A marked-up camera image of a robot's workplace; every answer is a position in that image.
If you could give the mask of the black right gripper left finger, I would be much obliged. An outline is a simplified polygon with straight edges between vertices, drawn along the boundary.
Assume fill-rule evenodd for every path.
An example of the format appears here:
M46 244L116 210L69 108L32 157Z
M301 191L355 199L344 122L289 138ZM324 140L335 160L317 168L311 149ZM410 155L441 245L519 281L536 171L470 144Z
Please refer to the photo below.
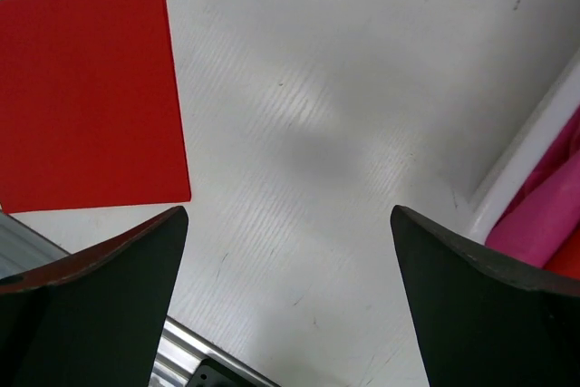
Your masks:
M1 281L4 386L146 386L188 231L182 206Z

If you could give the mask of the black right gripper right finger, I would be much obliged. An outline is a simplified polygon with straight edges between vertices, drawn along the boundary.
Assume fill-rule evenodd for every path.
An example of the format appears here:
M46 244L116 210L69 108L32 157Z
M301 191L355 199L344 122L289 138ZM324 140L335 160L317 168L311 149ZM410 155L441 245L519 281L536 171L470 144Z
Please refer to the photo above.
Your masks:
M576 386L579 283L402 206L391 230L432 386Z

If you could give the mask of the red paper napkin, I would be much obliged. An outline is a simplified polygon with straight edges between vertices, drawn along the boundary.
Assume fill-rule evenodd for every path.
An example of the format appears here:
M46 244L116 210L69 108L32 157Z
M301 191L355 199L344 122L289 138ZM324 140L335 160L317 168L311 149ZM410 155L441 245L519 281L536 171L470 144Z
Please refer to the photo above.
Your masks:
M190 198L167 0L3 0L2 210Z

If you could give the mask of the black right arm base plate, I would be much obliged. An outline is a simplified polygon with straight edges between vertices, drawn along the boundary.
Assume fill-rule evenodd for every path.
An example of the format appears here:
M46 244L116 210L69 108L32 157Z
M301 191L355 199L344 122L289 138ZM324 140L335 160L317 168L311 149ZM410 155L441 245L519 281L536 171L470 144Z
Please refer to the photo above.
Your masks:
M253 387L251 382L233 372L225 365L204 359L192 374L187 387Z

